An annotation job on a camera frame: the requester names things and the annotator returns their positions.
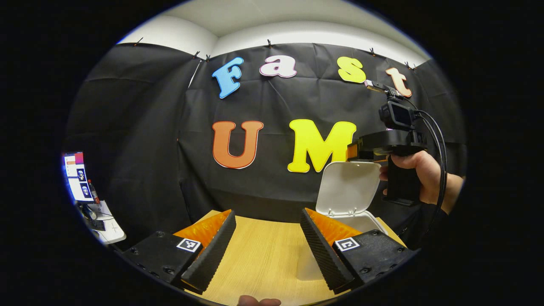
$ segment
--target human hand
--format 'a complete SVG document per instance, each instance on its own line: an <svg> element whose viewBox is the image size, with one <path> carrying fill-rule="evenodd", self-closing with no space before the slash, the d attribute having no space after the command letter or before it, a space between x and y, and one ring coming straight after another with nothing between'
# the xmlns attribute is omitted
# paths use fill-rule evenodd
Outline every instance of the human hand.
<svg viewBox="0 0 544 306"><path fill-rule="evenodd" d="M281 301L277 298L264 298L260 302L249 295L241 295L236 306L280 306Z"/></svg>
<svg viewBox="0 0 544 306"><path fill-rule="evenodd" d="M424 203L436 204L438 201L438 193L440 192L440 165L426 151L420 151L408 156L391 155L391 160L397 167L403 169L416 169L417 176L421 181L421 189L419 191L419 200ZM387 181L388 166L380 168L380 180ZM441 209L449 214L457 197L461 192L463 179L457 175L449 174L446 180L446 193ZM387 189L384 190L384 195L387 195Z"/></svg>

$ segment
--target keyboard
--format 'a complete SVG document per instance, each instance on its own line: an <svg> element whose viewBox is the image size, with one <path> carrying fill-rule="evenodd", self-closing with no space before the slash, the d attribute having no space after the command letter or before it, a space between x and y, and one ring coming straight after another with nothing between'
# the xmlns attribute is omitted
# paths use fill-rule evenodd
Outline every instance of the keyboard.
<svg viewBox="0 0 544 306"><path fill-rule="evenodd" d="M94 230L101 230L105 231L106 226L104 225L104 221L102 220L88 220L89 226Z"/></svg>

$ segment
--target bottle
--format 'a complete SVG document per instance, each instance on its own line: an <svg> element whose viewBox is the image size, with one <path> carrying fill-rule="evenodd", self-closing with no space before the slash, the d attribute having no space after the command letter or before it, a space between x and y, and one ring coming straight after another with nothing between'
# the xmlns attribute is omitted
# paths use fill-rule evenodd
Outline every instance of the bottle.
<svg viewBox="0 0 544 306"><path fill-rule="evenodd" d="M95 200L96 204L100 204L100 199L98 198L98 194L96 193L95 186L91 184L91 180L89 182L89 189L91 190L92 198Z"/></svg>

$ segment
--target orange letter u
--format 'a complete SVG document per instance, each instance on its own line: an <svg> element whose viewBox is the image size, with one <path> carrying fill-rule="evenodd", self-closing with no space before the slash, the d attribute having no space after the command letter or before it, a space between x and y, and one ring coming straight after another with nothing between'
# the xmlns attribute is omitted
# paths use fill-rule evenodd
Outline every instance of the orange letter u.
<svg viewBox="0 0 544 306"><path fill-rule="evenodd" d="M246 121L242 123L245 130L244 152L240 156L232 156L228 152L231 132L236 127L234 122L218 121L212 125L215 131L213 138L213 158L225 168L242 169L253 162L257 153L257 137L264 124L260 121Z"/></svg>

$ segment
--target white wall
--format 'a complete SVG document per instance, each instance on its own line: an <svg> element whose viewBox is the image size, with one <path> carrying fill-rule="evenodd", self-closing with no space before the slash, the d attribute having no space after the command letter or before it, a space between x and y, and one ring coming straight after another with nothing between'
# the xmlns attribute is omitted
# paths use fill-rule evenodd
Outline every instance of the white wall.
<svg viewBox="0 0 544 306"><path fill-rule="evenodd" d="M367 30L319 21L287 21L243 29L219 38L212 57L234 50L293 42L315 42L318 44L353 47L365 51L374 48L376 54L398 62L408 61L416 66L430 57L423 57L400 43Z"/></svg>
<svg viewBox="0 0 544 306"><path fill-rule="evenodd" d="M130 32L118 42L140 42L178 49L190 54L200 51L198 57L211 54L217 36L190 21L159 15Z"/></svg>
<svg viewBox="0 0 544 306"><path fill-rule="evenodd" d="M133 30L119 43L141 42L178 49L190 54L200 51L212 57L245 48L293 42L315 42L353 47L374 52L398 62L417 66L430 57L418 54L410 48L384 36L367 30L320 21L286 21L269 23L243 29L218 38L207 29L177 17L160 15Z"/></svg>

